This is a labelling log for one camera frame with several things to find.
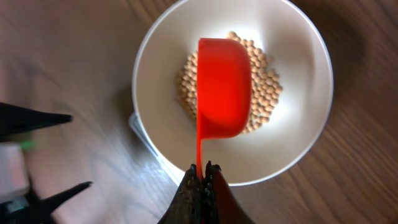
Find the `red measuring scoop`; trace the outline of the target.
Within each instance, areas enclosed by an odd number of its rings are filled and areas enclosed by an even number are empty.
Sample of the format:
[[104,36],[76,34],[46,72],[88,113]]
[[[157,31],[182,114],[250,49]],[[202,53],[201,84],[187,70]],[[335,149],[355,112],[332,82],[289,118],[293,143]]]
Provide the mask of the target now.
[[231,39],[201,38],[197,64],[197,177],[203,178],[202,141],[237,136],[251,105],[251,64]]

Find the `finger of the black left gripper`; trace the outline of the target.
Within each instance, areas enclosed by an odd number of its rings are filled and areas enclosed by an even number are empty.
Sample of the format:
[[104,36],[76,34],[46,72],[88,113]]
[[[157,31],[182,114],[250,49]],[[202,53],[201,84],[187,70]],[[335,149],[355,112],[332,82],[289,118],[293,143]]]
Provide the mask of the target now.
[[1,103],[1,137],[69,123],[72,118],[69,114],[45,113]]

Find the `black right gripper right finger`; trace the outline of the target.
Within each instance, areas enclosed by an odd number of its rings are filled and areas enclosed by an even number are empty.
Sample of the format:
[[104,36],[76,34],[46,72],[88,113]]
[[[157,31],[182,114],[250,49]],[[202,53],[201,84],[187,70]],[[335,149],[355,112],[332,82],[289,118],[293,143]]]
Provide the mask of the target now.
[[208,161],[203,180],[203,201],[205,223],[254,224],[241,208],[218,164]]

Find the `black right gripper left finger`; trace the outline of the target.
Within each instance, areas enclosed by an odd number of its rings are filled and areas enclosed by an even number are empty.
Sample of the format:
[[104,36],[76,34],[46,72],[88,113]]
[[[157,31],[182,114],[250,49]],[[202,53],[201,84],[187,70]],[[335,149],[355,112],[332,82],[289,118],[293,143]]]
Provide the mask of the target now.
[[201,193],[197,167],[192,164],[158,224],[200,224]]

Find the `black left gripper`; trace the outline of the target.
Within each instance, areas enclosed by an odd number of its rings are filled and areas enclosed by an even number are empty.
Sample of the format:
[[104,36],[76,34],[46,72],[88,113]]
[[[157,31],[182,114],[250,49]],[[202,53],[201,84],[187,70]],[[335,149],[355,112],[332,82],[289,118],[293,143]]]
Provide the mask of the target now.
[[92,184],[91,181],[80,183],[47,198],[40,198],[30,188],[26,194],[1,204],[1,223],[55,223],[52,212]]

